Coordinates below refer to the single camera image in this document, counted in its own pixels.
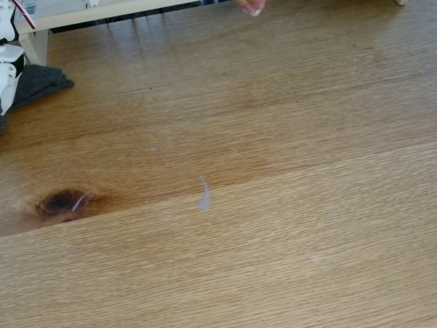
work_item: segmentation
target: finger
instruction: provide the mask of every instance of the finger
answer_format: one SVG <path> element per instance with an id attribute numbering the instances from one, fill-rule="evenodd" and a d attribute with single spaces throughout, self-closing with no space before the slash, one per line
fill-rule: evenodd
<path id="1" fill-rule="evenodd" d="M 237 0 L 240 4 L 240 7 L 243 9 L 246 14 L 254 15 L 256 13 L 257 9 L 252 6 L 252 4 L 248 0 Z"/>
<path id="2" fill-rule="evenodd" d="M 247 0 L 251 7 L 254 8 L 255 10 L 263 10 L 264 7 L 266 7 L 266 0 Z"/>

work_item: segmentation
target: wooden table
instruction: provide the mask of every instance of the wooden table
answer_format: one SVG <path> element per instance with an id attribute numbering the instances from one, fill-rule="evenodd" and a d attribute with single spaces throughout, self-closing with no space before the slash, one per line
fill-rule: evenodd
<path id="1" fill-rule="evenodd" d="M 436 19 L 225 3 L 51 37 L 76 87 L 1 137 L 1 326 L 435 327 Z"/>
<path id="2" fill-rule="evenodd" d="M 408 0 L 396 0 L 406 5 Z M 36 29 L 33 30 L 17 10 L 16 28 L 20 43 L 27 58 L 33 64 L 47 65 L 48 30 L 55 27 L 78 24 L 98 19 L 142 12 L 171 5 L 192 2 L 192 0 L 100 0 L 97 6 L 89 6 L 84 0 L 21 0 L 32 8 Z"/>

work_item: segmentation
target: oak wood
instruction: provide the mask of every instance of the oak wood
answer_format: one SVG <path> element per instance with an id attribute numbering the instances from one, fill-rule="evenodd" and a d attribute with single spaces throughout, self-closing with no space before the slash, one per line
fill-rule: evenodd
<path id="1" fill-rule="evenodd" d="M 435 327 L 436 6 L 51 36 L 76 87 L 1 137 L 2 327 Z"/>

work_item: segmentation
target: gray cloth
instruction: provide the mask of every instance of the gray cloth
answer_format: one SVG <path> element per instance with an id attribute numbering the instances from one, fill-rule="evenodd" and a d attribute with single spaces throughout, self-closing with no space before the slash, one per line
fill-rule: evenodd
<path id="1" fill-rule="evenodd" d="M 74 87 L 74 82 L 69 80 L 60 69 L 39 65 L 26 65 L 21 73 L 20 80 L 18 80 L 14 103 L 8 110 L 8 113 L 49 94 L 54 94 L 70 87 Z M 0 116 L 0 133 L 5 128 L 5 118 Z"/>

